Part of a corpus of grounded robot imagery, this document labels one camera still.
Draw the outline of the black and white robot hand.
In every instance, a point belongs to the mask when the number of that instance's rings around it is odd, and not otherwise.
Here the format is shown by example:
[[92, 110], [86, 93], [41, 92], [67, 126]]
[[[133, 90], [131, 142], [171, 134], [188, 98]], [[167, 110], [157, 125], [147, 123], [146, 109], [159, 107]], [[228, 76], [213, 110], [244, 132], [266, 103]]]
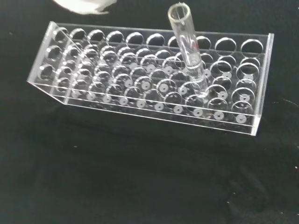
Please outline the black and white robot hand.
[[81, 15], [102, 15], [109, 12], [105, 9], [117, 0], [53, 0], [56, 4], [69, 10], [70, 12]]

